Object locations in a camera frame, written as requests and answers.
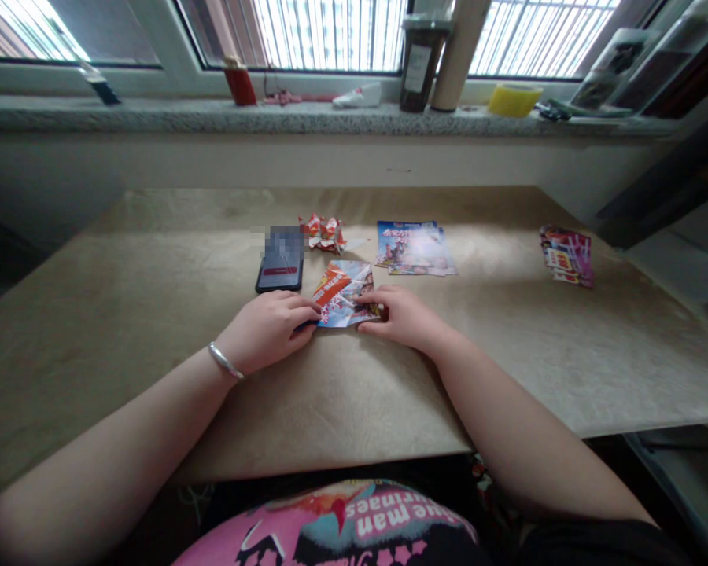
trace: phone screen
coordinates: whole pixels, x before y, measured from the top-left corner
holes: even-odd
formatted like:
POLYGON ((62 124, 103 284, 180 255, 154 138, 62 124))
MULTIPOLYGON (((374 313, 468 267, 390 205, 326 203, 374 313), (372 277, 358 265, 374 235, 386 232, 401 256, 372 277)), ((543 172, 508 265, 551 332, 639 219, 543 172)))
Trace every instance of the phone screen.
POLYGON ((299 226, 271 226, 255 290, 262 293, 301 289, 304 247, 304 233, 299 226))
POLYGON ((257 277, 257 292, 298 291, 301 289, 301 273, 304 257, 298 255, 266 255, 260 264, 257 277))

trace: wooden tabletop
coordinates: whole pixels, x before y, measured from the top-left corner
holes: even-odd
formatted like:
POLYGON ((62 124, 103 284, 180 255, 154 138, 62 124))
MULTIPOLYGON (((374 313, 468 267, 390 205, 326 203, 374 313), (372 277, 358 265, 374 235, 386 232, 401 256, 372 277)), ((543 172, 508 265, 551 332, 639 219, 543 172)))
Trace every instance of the wooden tabletop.
MULTIPOLYGON (((270 225, 436 220, 457 277, 392 276, 577 434, 708 422, 708 327, 602 241, 596 287, 553 281, 538 230, 586 230, 534 187, 142 190, 0 299, 0 489, 204 347, 255 296, 270 225)), ((304 266, 310 296, 330 254, 304 266)), ((353 329, 236 387, 175 479, 269 476, 469 450, 429 363, 353 329)))

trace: jar label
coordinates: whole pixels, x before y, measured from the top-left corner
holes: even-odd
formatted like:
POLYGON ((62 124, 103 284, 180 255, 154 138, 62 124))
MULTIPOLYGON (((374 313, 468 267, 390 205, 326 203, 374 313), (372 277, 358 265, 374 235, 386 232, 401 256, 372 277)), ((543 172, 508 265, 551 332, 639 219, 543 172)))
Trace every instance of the jar label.
POLYGON ((404 79, 404 89, 409 92, 422 92, 427 66, 430 63, 429 47, 413 45, 409 50, 409 65, 404 79))

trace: colorful card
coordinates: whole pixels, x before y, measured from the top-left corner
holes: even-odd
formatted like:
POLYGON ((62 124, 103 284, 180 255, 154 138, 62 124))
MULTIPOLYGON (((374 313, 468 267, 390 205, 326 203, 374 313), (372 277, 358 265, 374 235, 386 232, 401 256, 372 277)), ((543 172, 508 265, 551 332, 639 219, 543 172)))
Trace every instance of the colorful card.
POLYGON ((394 275, 456 275, 456 265, 435 222, 378 222, 378 261, 394 275))
POLYGON ((545 265, 553 274, 554 281, 566 281, 591 289, 593 272, 590 263, 591 240, 587 236, 557 226, 540 228, 540 246, 543 248, 545 265))
POLYGON ((323 310, 321 328, 345 328, 380 318, 376 304, 359 305, 354 298, 374 289, 372 265, 368 262, 337 260, 328 263, 323 278, 312 295, 323 310))

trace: brown jar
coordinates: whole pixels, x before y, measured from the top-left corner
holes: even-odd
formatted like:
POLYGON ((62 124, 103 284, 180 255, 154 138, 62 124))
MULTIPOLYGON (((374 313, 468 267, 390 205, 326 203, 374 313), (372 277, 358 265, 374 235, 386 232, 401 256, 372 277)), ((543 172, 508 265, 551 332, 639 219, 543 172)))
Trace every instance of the brown jar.
POLYGON ((410 14, 404 18, 401 27, 406 37, 400 108, 404 112, 423 112, 452 22, 426 18, 426 14, 410 14))

